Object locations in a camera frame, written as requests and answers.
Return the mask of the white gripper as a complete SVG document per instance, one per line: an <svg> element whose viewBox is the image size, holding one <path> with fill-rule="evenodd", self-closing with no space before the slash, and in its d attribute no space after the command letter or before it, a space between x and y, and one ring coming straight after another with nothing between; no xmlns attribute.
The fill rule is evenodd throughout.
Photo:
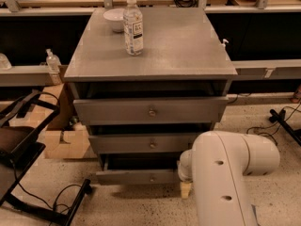
<svg viewBox="0 0 301 226"><path fill-rule="evenodd" d="M181 198L187 199L189 197L192 188L192 184L187 182L193 181L191 150L186 150L182 152L180 156L180 160L178 162L178 175L181 180L180 182Z"/></svg>

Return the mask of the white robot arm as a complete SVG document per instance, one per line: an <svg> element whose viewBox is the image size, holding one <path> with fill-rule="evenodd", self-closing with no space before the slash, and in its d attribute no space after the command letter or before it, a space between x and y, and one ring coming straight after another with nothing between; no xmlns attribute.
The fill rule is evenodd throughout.
<svg viewBox="0 0 301 226"><path fill-rule="evenodd" d="M266 137L203 133L180 156L182 196L195 191L199 226L258 226L244 178L268 175L279 162L277 146Z"/></svg>

